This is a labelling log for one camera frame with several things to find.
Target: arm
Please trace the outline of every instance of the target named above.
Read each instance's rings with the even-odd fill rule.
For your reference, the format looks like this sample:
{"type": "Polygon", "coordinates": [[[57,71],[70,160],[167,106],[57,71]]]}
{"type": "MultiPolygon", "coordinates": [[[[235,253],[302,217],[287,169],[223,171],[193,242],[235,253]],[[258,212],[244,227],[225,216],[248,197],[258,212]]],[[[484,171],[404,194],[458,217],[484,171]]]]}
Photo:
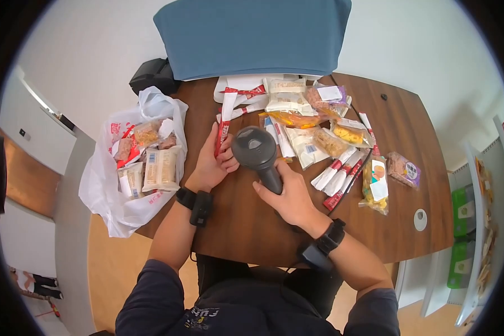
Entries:
{"type": "MultiPolygon", "coordinates": [[[[233,139],[231,134],[222,143],[219,156],[214,157],[217,132],[218,126],[214,123],[200,150],[196,168],[185,183],[185,187],[192,192],[200,190],[210,192],[229,172],[239,167],[230,148],[233,139]]],[[[196,227],[189,223],[190,215],[191,210],[179,202],[174,202],[155,232],[148,259],[162,261],[179,272],[190,254],[192,239],[196,232],[196,227]]]]}
{"type": "MultiPolygon", "coordinates": [[[[284,184],[282,194],[276,195],[254,182],[259,197],[289,224],[299,226],[314,239],[321,237],[332,220],[313,205],[301,174],[292,171],[282,160],[277,160],[275,167],[284,184]]],[[[379,258],[347,233],[329,258],[347,284],[357,291],[357,299],[372,289],[393,288],[390,275],[379,258]]]]}

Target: green box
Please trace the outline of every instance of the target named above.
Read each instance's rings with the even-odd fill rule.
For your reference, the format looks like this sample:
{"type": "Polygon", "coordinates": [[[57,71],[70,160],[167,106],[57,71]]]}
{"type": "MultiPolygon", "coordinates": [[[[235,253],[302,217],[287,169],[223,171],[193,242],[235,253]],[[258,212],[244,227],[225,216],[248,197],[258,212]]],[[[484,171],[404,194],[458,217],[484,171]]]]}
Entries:
{"type": "Polygon", "coordinates": [[[446,286],[453,289],[466,288],[469,286],[475,249],[475,241],[454,243],[452,246],[448,283],[446,286]]]}
{"type": "Polygon", "coordinates": [[[476,228],[474,187],[464,186],[452,192],[454,208],[454,237],[463,237],[476,228]]]}

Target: wooden table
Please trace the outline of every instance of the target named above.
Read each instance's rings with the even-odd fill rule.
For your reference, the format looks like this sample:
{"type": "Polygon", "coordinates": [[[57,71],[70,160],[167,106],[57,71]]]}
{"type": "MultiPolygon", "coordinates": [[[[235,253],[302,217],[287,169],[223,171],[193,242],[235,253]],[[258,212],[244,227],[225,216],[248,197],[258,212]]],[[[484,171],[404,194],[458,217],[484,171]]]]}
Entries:
{"type": "MultiPolygon", "coordinates": [[[[194,170],[200,148],[220,107],[213,100],[216,81],[217,78],[207,78],[184,82],[175,95],[188,104],[185,120],[188,156],[182,182],[194,170]]],[[[452,206],[446,167],[433,125],[418,95],[350,75],[333,74],[320,80],[323,84],[335,84],[334,81],[345,85],[357,111],[368,114],[381,153],[397,151],[414,162],[422,170],[422,176],[420,190],[389,178],[387,216],[368,207],[358,207],[362,199],[362,178],[359,178],[332,218],[344,220],[347,232],[374,251],[383,263],[416,258],[452,246],[452,206]],[[386,94],[388,99],[384,101],[381,94],[386,94]],[[417,231],[413,224],[417,209],[427,213],[428,223],[423,231],[417,231]]],[[[349,110],[346,118],[357,119],[355,111],[349,110]]],[[[229,132],[235,134],[248,125],[258,125],[257,113],[232,120],[229,132]]],[[[297,160],[290,167],[309,182],[330,162],[324,160],[304,172],[297,160]]],[[[258,180],[255,172],[240,167],[213,189],[214,211],[207,227],[197,231],[193,251],[280,267],[297,260],[297,247],[310,237],[293,232],[257,197],[252,188],[254,180],[258,180]]],[[[309,183],[308,191],[316,207],[327,213],[322,204],[326,195],[309,183]]],[[[152,238],[173,202],[168,202],[137,232],[152,238]]]]}

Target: pastry in plastic bag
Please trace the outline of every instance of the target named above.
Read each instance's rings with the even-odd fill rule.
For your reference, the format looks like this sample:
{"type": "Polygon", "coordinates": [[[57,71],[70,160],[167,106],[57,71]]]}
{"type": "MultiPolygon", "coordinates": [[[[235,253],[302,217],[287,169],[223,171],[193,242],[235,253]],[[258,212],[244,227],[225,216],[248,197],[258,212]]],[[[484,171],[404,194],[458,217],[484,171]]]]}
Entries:
{"type": "Polygon", "coordinates": [[[386,160],[372,155],[362,168],[362,193],[364,199],[359,206],[369,206],[388,214],[388,184],[386,183],[386,160]]]}
{"type": "Polygon", "coordinates": [[[313,116],[314,110],[304,98],[306,79],[292,81],[271,80],[269,83],[269,103],[266,112],[284,111],[302,116],[313,116]]]}
{"type": "Polygon", "coordinates": [[[291,147],[293,147],[293,150],[299,158],[302,170],[329,157],[327,153],[318,149],[316,145],[313,144],[314,133],[318,129],[319,127],[306,130],[286,128],[286,134],[288,135],[291,147]]]}
{"type": "Polygon", "coordinates": [[[344,143],[334,133],[328,129],[319,129],[314,134],[314,144],[333,158],[339,157],[344,151],[351,147],[344,143]]]}
{"type": "Polygon", "coordinates": [[[359,148],[372,148],[375,145],[368,129],[361,122],[350,119],[341,119],[330,122],[330,130],[338,138],[359,148]]]}
{"type": "Polygon", "coordinates": [[[121,192],[129,199],[142,198],[142,171],[143,162],[137,162],[126,168],[118,169],[118,178],[121,192]]]}
{"type": "Polygon", "coordinates": [[[420,184],[420,168],[415,164],[393,151],[386,156],[386,172],[399,182],[418,188],[420,184]]]}
{"type": "Polygon", "coordinates": [[[168,150],[146,150],[146,176],[144,177],[143,192],[153,189],[165,191],[179,190],[176,183],[176,162],[181,146],[173,146],[168,150]]]}
{"type": "Polygon", "coordinates": [[[150,122],[138,124],[134,127],[134,136],[140,147],[147,147],[158,141],[158,130],[161,121],[152,120],[150,122]]]}
{"type": "Polygon", "coordinates": [[[306,87],[305,97],[316,110],[328,115],[343,118],[351,104],[344,87],[336,85],[317,85],[306,87]]]}

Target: wooden floor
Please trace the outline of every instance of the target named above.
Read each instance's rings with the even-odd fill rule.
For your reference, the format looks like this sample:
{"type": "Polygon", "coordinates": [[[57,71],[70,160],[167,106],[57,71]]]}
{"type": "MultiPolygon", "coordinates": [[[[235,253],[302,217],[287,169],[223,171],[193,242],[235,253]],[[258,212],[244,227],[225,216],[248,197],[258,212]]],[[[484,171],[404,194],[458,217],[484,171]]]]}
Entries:
{"type": "MultiPolygon", "coordinates": [[[[134,233],[130,238],[109,238],[102,219],[93,215],[88,239],[88,282],[90,300],[97,331],[114,331],[114,321],[125,299],[136,283],[146,262],[151,239],[134,233]]],[[[386,265],[396,272],[396,265],[386,265]]],[[[187,260],[179,272],[185,290],[185,308],[198,298],[198,274],[194,262],[187,260]]],[[[356,291],[343,283],[327,319],[343,331],[347,316],[355,303],[356,291]]],[[[420,317],[421,301],[398,312],[402,335],[457,336],[466,330],[454,327],[460,306],[446,305],[426,318],[420,317]]]]}

